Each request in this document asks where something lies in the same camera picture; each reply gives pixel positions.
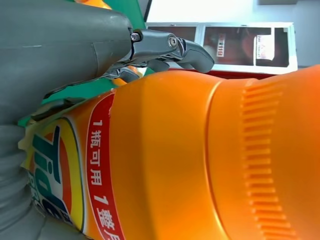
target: green surface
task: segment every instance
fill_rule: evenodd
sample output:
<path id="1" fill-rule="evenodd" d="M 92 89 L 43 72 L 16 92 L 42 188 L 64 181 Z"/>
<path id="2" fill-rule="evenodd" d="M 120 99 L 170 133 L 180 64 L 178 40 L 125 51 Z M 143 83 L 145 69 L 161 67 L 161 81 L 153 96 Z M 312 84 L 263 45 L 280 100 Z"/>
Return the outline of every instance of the green surface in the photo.
<path id="1" fill-rule="evenodd" d="M 112 10 L 118 11 L 126 15 L 130 19 L 134 29 L 146 28 L 137 0 L 105 0 L 104 2 L 110 6 Z M 112 84 L 109 79 L 100 78 L 93 82 L 66 87 L 62 91 L 53 94 L 48 99 L 44 100 L 42 103 L 44 104 L 53 100 L 63 99 L 67 97 L 92 98 L 115 87 L 115 85 Z M 20 121 L 19 124 L 21 126 L 25 126 L 28 120 L 29 117 Z"/>

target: white wall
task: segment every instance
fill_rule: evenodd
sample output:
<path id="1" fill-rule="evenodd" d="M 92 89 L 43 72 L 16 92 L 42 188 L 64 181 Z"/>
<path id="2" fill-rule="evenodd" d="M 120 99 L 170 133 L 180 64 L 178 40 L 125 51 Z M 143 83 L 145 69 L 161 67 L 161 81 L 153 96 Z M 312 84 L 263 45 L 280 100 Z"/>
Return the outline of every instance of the white wall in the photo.
<path id="1" fill-rule="evenodd" d="M 257 0 L 152 0 L 148 22 L 294 22 L 300 67 L 320 64 L 320 0 L 257 5 Z"/>

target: tide logo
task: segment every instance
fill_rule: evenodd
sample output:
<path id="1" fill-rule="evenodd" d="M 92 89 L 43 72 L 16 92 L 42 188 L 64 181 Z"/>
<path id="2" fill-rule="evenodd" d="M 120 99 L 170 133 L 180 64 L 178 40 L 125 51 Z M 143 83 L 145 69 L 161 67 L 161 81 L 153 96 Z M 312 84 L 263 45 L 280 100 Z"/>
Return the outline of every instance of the tide logo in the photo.
<path id="1" fill-rule="evenodd" d="M 29 166 L 35 205 L 47 214 L 84 225 L 84 199 L 76 135 L 68 118 L 51 122 L 33 136 Z"/>

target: bottle label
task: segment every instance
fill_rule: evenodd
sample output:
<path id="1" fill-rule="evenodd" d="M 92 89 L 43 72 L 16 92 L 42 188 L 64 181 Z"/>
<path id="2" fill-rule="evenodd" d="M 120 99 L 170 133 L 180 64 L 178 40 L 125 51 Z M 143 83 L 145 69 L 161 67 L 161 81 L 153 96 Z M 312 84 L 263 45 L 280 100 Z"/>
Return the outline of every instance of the bottle label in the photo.
<path id="1" fill-rule="evenodd" d="M 114 199 L 109 127 L 115 92 L 39 124 L 25 167 L 34 203 L 95 240 L 124 240 Z"/>

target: gray ribbed hose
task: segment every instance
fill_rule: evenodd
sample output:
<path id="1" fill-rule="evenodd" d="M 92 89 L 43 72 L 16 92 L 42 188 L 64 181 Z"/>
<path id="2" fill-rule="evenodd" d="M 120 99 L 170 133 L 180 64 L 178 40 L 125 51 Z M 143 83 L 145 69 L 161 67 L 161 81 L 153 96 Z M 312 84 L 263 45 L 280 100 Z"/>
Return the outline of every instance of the gray ribbed hose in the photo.
<path id="1" fill-rule="evenodd" d="M 0 240 L 75 240 L 32 204 L 19 119 L 64 85 L 99 77 L 131 49 L 120 13 L 64 0 L 0 0 Z"/>

